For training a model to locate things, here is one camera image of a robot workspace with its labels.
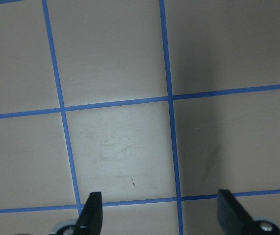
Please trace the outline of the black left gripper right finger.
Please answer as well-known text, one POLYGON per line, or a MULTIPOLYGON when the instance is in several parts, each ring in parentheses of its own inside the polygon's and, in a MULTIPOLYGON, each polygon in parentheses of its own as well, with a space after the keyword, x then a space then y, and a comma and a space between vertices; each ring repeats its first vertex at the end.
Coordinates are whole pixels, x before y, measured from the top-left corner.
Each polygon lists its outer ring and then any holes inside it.
POLYGON ((217 219, 225 235, 280 235, 280 227, 265 219, 253 219, 228 189, 217 193, 217 219))

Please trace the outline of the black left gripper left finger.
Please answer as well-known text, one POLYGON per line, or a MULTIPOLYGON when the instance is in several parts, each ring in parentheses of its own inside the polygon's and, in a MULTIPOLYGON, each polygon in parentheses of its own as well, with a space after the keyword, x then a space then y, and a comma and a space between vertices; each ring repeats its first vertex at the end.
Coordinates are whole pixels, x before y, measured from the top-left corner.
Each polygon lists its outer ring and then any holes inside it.
POLYGON ((75 225, 76 235, 100 235, 102 230, 102 193, 92 192, 75 225))

